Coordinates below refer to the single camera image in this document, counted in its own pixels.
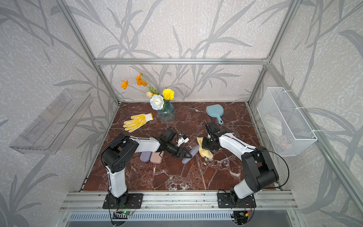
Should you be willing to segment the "yellow microfiber cloth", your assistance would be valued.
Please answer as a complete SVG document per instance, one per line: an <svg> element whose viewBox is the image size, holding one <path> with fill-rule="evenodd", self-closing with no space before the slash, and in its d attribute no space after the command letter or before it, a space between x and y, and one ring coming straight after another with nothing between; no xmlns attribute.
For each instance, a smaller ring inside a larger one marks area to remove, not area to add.
<svg viewBox="0 0 363 227"><path fill-rule="evenodd" d="M213 158L213 154L211 151L204 149L202 147L202 142L203 142L203 138L202 137L198 137L197 138L197 142L199 144L199 154L203 157L203 158L207 158L207 159L212 159Z"/></svg>

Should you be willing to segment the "pink eyeglass case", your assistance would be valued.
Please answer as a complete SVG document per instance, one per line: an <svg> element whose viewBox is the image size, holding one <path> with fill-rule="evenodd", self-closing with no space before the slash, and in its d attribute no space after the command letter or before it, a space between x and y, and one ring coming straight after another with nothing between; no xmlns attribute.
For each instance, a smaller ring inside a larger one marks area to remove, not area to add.
<svg viewBox="0 0 363 227"><path fill-rule="evenodd" d="M161 164L164 152L153 152L150 157L150 162L154 164Z"/></svg>

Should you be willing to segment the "lavender eyeglass case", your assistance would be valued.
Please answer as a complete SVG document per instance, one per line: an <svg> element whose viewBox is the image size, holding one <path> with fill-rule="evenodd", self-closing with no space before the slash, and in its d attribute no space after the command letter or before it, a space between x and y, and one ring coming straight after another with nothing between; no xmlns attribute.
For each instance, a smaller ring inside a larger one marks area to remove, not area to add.
<svg viewBox="0 0 363 227"><path fill-rule="evenodd" d="M187 158L182 159L182 163L185 165L190 162L199 153L199 145L194 146L188 153Z"/></svg>
<svg viewBox="0 0 363 227"><path fill-rule="evenodd" d="M151 159L152 154L153 154L153 152L151 152L151 151L142 152L141 155L140 155L140 161L144 162L144 163L149 162L150 159Z"/></svg>

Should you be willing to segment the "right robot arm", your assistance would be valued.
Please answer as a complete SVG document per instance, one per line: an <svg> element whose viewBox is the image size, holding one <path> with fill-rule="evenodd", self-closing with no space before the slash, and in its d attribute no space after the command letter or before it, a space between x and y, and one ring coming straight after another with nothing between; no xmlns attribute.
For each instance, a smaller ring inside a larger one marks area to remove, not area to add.
<svg viewBox="0 0 363 227"><path fill-rule="evenodd" d="M277 182L279 175L265 147L255 147L236 138L230 131L221 130L216 123L206 124L207 136L202 148L216 151L224 148L243 164L243 180L230 190L231 199L238 202Z"/></svg>

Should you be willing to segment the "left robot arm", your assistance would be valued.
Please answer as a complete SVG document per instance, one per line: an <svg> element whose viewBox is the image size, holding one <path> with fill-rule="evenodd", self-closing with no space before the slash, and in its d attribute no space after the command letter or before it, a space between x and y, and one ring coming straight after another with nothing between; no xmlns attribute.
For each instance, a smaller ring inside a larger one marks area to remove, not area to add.
<svg viewBox="0 0 363 227"><path fill-rule="evenodd" d="M193 158L186 147L173 143L175 136L176 131L169 128L158 138L138 138L120 133L113 139L101 154L109 178L110 194L116 199L126 194L125 168L135 153L166 151L178 159Z"/></svg>

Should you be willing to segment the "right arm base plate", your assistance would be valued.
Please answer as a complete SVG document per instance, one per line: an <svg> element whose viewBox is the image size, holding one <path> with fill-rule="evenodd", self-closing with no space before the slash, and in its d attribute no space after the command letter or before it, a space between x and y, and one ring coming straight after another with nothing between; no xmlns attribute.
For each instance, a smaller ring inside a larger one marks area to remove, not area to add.
<svg viewBox="0 0 363 227"><path fill-rule="evenodd" d="M217 193L217 201L219 208L239 208L239 209L254 209L256 208L256 202L254 194L240 199L235 194L231 193Z"/></svg>

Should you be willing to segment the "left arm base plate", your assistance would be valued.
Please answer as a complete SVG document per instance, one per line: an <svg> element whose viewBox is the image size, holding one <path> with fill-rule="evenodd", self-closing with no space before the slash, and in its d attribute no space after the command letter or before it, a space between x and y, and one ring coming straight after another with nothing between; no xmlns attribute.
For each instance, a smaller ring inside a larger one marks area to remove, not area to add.
<svg viewBox="0 0 363 227"><path fill-rule="evenodd" d="M144 194L124 193L121 197L116 198L108 194L104 200L103 209L140 209Z"/></svg>

